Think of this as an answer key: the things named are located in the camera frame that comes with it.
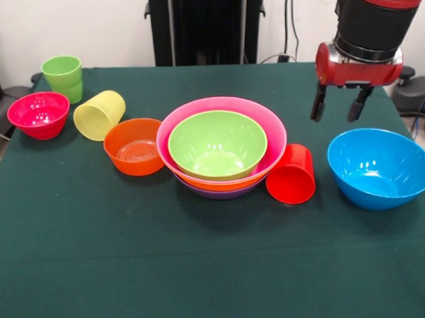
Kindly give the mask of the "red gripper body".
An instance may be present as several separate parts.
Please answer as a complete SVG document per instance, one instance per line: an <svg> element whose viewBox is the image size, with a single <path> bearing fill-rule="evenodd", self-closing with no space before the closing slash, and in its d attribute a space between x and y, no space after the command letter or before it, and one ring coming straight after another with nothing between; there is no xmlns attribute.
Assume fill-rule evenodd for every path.
<svg viewBox="0 0 425 318"><path fill-rule="evenodd" d="M325 86L386 86L399 78L403 60L402 49L398 48L390 62L360 63L340 54L332 43L321 43L316 54L315 73L319 83Z"/></svg>

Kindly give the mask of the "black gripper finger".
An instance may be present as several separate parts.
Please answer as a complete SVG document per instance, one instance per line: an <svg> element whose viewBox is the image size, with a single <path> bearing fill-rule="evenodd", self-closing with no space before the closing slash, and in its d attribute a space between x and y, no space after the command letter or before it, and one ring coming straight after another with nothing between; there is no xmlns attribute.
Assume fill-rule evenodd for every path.
<svg viewBox="0 0 425 318"><path fill-rule="evenodd" d="M313 107L310 113L310 118L319 122L322 118L322 114L325 108L325 95L326 95L327 86L324 84L318 84L315 94L315 101L313 103Z"/></svg>
<svg viewBox="0 0 425 318"><path fill-rule="evenodd" d="M347 116L349 122L357 121L360 114L362 113L362 110L364 108L364 105L365 105L368 97L371 95L373 90L374 90L373 87L362 88L362 90L359 92L356 100L352 103L352 105L349 109L348 116Z"/></svg>

